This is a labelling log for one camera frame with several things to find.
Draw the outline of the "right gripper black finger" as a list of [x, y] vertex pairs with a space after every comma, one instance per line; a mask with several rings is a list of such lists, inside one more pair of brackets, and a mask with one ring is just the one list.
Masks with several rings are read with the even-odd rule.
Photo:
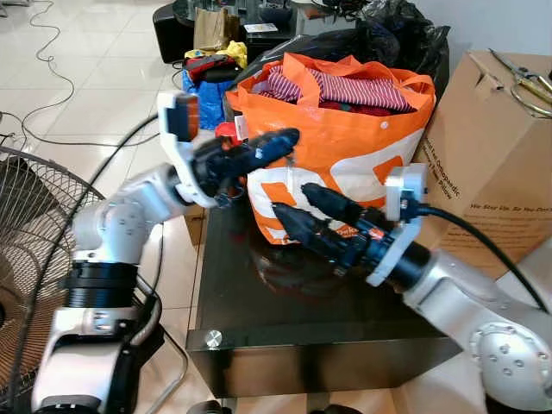
[[273, 213], [289, 238], [328, 260], [346, 253], [346, 240], [329, 228], [329, 222], [289, 204], [272, 204]]
[[346, 198], [342, 193], [324, 188], [318, 183], [304, 183], [301, 192], [307, 197], [308, 204], [319, 209], [325, 216], [352, 226], [359, 231], [382, 228], [382, 213], [375, 208], [366, 208]]

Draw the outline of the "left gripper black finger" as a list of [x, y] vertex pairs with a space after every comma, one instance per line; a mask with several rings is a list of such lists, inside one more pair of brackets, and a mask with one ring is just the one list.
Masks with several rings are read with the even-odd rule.
[[297, 128], [283, 128], [256, 135], [245, 141], [246, 160], [249, 163], [273, 163], [292, 154], [300, 137]]
[[238, 148], [229, 156], [229, 177], [248, 176], [291, 153], [290, 148]]

